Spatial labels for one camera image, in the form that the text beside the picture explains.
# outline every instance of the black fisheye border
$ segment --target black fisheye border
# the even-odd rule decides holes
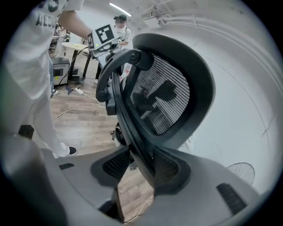
[[[41,1],[40,0],[25,0],[25,1],[2,1],[0,14],[1,19],[1,45],[0,45],[0,59],[2,61],[3,53],[14,34],[15,30],[19,24],[27,17],[29,12],[36,7]],[[281,55],[282,54],[282,36],[280,35],[282,28],[282,8],[280,1],[268,1],[259,2],[253,0],[243,0],[250,7],[255,14],[261,19],[265,24],[273,39],[275,40]],[[29,208],[25,200],[21,198],[15,189],[9,184],[0,171],[0,181],[1,181],[1,206],[2,225],[14,225],[15,223],[29,223],[45,225],[40,218],[38,218],[35,210]],[[271,192],[265,203],[259,208],[246,223],[245,225],[256,225],[259,223],[269,225],[277,224],[281,221],[281,203],[283,193],[283,174],[281,173],[280,178]]]

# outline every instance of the bolt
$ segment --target bolt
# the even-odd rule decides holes
[[[131,56],[130,56],[130,59],[135,60],[136,58],[137,58],[136,54],[132,53]]]

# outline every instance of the wooden floor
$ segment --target wooden floor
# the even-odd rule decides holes
[[[68,49],[66,57],[71,60],[72,55],[73,51]],[[86,59],[86,56],[80,54],[76,60],[75,68],[79,69],[80,74],[84,70]],[[80,89],[84,94],[95,98],[96,85],[92,78],[95,77],[97,65],[96,60],[91,60],[86,74],[87,79],[81,84],[69,84],[69,86],[75,89],[83,85]],[[61,86],[57,90],[59,94],[51,99],[53,118],[70,109],[93,110],[99,107],[96,100],[79,95],[75,90],[70,95],[68,95],[65,86]],[[111,140],[110,131],[115,128],[117,121],[116,116],[107,115],[103,103],[97,111],[74,110],[65,113],[54,120],[54,125],[60,141],[68,146],[76,147],[78,154],[82,155],[115,147],[114,141]],[[138,169],[135,171],[127,169],[119,183],[118,190],[125,222],[135,217],[146,201],[153,199],[153,189]],[[151,204],[152,201],[148,202],[140,214]]]

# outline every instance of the ceiling light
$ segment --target ceiling light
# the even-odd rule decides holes
[[[112,3],[109,3],[111,6],[115,7],[116,9],[119,9],[120,11],[122,11],[123,13],[127,14],[128,16],[132,16],[130,13],[126,12],[125,10],[121,9],[120,7],[112,4]]]

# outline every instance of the table leg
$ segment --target table leg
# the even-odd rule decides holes
[[[89,53],[87,62],[85,63],[85,67],[84,67],[83,78],[85,78],[85,75],[86,75],[86,73],[87,73],[88,64],[89,64],[89,61],[90,61],[90,58],[91,58],[91,57],[92,57],[92,56],[91,56],[91,54]]]
[[[74,70],[74,65],[75,65],[75,62],[76,62],[77,53],[78,53],[78,50],[74,50],[74,54],[72,56],[72,63],[71,63],[71,66],[70,66],[69,80],[71,80],[72,76],[73,76],[73,70]]]

